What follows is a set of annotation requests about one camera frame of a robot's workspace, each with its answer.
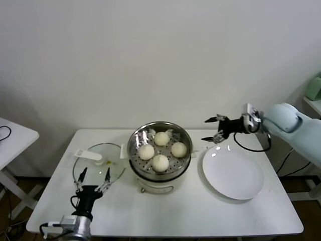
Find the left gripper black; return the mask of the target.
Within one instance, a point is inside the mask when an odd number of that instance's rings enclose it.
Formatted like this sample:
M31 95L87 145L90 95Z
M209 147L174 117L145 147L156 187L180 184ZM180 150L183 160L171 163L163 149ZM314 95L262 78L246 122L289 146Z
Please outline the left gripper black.
M107 169L104 182L100 185L83 186L83 181L87 172L87 167L80 173L78 180L74 181L76 188L76 197L79 199L75 211L72 213L76 216L93 217L92 208L95 200L101 198L111 186L110 168Z

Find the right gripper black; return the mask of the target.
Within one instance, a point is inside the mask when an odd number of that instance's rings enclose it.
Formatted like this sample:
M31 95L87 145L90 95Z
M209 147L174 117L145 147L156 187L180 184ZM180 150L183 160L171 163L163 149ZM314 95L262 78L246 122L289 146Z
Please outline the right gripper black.
M202 141L219 144L228 139L229 135L232 133L249 134L249 131L245 127L244 117L240 117L239 119L229 119L225 115L217 114L216 116L210 117L204 121L204 123L214 122L219 122L218 132L212 137L201 138Z

